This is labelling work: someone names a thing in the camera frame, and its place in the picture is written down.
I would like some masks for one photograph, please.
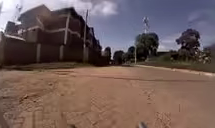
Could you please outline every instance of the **green tree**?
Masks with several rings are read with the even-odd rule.
[[[125,59],[126,60],[133,59],[134,58],[134,54],[135,54],[135,47],[134,46],[130,46],[128,48],[128,51],[127,51],[126,55],[125,55]]]
[[[182,49],[191,50],[200,47],[200,33],[195,29],[187,29],[182,35],[176,39],[178,45],[181,45]]]
[[[113,55],[113,60],[115,62],[115,64],[122,64],[124,62],[124,52],[122,50],[119,51],[115,51],[114,55]]]
[[[104,56],[107,57],[108,62],[110,62],[111,60],[111,48],[110,47],[106,47],[104,50]]]
[[[159,46],[159,38],[156,33],[143,33],[136,37],[136,47],[138,55],[144,55],[147,57],[150,55],[156,55]]]
[[[200,33],[195,29],[187,29],[181,36],[176,39],[178,45],[181,45],[179,49],[179,58],[182,60],[194,60],[196,52],[200,47]]]

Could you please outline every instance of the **building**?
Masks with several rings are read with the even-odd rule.
[[[83,58],[96,63],[101,57],[102,47],[95,37],[94,28],[85,25],[74,8],[51,11],[41,5],[22,13],[18,20],[21,24],[8,22],[1,37],[3,64],[82,62]],[[86,43],[83,41],[85,26]]]

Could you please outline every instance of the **sandy ground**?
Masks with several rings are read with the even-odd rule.
[[[13,128],[215,128],[215,78],[151,68],[0,71]]]

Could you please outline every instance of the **sky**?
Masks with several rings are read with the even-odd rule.
[[[194,28],[201,34],[201,47],[215,43],[215,0],[3,0],[0,31],[8,20],[17,16],[16,5],[22,12],[45,4],[50,10],[75,7],[85,16],[89,9],[89,26],[103,48],[127,51],[136,35],[144,32],[143,18],[149,19],[149,32],[160,38],[159,51],[178,49],[175,40],[183,31]]]

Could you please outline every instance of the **curb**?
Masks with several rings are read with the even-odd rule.
[[[155,69],[161,69],[161,70],[167,70],[167,71],[177,71],[177,72],[191,73],[196,75],[204,75],[208,77],[215,77],[215,73],[210,73],[210,72],[200,72],[200,71],[193,71],[193,70],[186,70],[186,69],[165,68],[165,67],[155,67],[155,66],[146,66],[146,65],[132,65],[132,66],[143,67],[143,68],[155,68]]]

